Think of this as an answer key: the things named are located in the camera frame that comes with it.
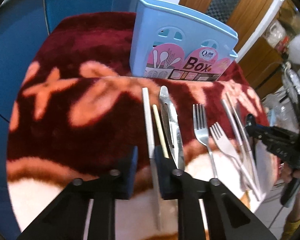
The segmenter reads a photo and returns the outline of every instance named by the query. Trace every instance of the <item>butter knife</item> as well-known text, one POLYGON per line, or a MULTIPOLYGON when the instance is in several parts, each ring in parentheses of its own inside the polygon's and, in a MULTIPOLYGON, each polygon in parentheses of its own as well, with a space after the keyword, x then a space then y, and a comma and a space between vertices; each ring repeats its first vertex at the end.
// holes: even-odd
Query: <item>butter knife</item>
POLYGON ((170 99, 168 88, 166 86, 162 86, 160 89, 159 101, 163 129, 167 138, 171 156, 176 164, 177 169, 184 171, 185 161, 182 138, 178 124, 178 115, 176 108, 170 99))

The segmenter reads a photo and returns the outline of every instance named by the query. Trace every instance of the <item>wooden chopstick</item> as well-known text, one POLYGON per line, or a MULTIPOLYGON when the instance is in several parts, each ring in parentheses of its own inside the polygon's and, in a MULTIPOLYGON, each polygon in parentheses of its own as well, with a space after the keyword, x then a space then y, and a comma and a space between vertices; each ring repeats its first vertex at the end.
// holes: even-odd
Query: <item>wooden chopstick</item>
POLYGON ((153 113, 154 113, 155 123, 156 123, 157 129, 158 129, 158 134, 159 134, 159 139, 160 139, 160 144, 162 147, 163 155, 165 158, 169 158, 168 149, 167 149, 166 141, 164 139, 162 124, 161 124, 157 105, 152 105, 152 109, 153 109, 153 113))

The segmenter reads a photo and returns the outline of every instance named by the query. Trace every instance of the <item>spoon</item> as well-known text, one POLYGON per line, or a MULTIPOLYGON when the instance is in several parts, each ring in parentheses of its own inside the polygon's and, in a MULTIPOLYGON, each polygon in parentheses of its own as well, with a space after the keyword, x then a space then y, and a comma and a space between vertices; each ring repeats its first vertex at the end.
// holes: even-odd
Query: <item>spoon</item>
POLYGON ((179 62, 180 60, 181 60, 181 57, 175 58, 175 59, 172 61, 172 63, 169 64, 169 65, 167 66, 167 68, 170 67, 171 65, 173 65, 173 64, 175 64, 175 63, 177 63, 177 62, 179 62))
POLYGON ((158 68, 160 68, 161 63, 164 62, 167 59, 168 55, 169 54, 166 51, 161 52, 161 54, 160 54, 160 63, 158 65, 158 68))
POLYGON ((157 67, 157 60, 158 60, 158 51, 154 50, 153 51, 153 67, 154 68, 157 67))

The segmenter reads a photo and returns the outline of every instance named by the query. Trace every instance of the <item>light blue plastic box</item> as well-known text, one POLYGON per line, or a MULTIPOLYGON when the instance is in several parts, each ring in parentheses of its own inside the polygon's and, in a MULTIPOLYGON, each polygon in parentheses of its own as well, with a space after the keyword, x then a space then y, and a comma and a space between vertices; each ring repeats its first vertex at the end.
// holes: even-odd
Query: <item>light blue plastic box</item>
POLYGON ((130 68, 133 76, 142 77, 148 55, 154 45, 175 43, 185 57, 200 47, 212 47, 218 59, 238 57, 233 50, 238 34, 229 26, 201 12, 160 0, 138 0, 133 30, 130 68))

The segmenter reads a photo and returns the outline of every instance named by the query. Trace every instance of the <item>pink sticker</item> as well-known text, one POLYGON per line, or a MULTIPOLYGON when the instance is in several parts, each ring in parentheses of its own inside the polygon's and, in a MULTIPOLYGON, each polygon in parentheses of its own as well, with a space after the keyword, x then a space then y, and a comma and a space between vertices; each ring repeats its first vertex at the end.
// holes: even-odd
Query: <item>pink sticker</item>
POLYGON ((165 43, 156 46, 148 56, 148 68, 179 69, 185 58, 183 49, 177 44, 165 43))
POLYGON ((211 66, 217 61, 218 52, 214 48, 196 49, 186 58, 180 70, 197 73, 213 73, 211 66))
POLYGON ((216 74, 222 74, 230 64, 231 61, 229 58, 222 58, 211 66, 211 71, 216 74))
POLYGON ((197 73, 189 72, 187 76, 185 77, 186 80, 194 80, 194 78, 197 76, 197 73))
POLYGON ((174 70, 171 73, 171 76, 169 78, 171 78, 171 79, 180 79, 183 74, 184 74, 184 71, 174 70))

